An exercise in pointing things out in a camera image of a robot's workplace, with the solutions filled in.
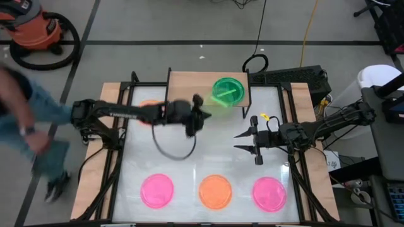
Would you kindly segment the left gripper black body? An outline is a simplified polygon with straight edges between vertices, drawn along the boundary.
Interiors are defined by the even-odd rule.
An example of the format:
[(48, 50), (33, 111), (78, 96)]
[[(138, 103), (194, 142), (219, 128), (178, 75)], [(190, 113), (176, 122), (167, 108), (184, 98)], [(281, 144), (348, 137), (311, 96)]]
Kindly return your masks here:
[(203, 99), (195, 94), (193, 96), (193, 105), (186, 100), (174, 100), (167, 105), (165, 118), (168, 124), (182, 124), (186, 129), (186, 136), (193, 137), (203, 128), (203, 125), (195, 125), (198, 117), (198, 111), (203, 105)]

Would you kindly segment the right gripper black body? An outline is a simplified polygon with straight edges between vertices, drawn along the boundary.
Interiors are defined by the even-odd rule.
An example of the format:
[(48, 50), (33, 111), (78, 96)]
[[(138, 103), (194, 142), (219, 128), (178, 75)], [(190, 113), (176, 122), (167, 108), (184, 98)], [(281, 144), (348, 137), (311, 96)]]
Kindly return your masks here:
[(254, 157), (255, 165), (262, 165), (263, 164), (263, 156), (261, 155), (261, 148), (274, 148), (277, 145), (278, 141), (278, 133), (272, 132), (269, 128), (269, 121), (271, 119), (275, 119), (277, 123), (279, 123), (279, 119), (276, 116), (268, 116), (268, 115), (261, 115), (266, 120), (267, 130), (259, 131), (258, 130), (258, 117), (253, 115), (251, 117), (251, 127), (257, 128), (257, 134), (253, 136), (253, 146), (256, 147), (256, 154)]

